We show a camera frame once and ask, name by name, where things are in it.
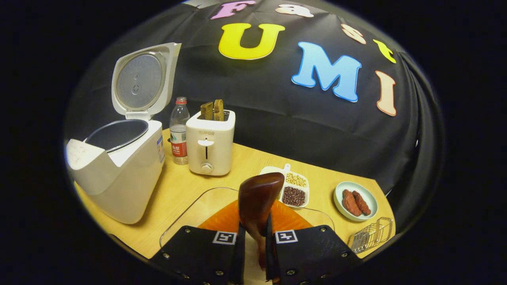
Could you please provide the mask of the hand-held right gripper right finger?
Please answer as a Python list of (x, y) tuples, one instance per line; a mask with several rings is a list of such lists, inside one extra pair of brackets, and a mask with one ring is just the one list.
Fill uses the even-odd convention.
[(266, 280), (274, 285), (331, 284), (362, 264), (330, 225), (313, 226), (276, 201), (267, 220)]

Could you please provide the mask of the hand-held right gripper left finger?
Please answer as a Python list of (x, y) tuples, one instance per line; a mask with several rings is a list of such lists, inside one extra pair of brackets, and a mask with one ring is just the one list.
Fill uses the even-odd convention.
[(192, 204), (161, 236), (150, 263), (185, 285), (243, 285), (246, 231), (237, 200)]

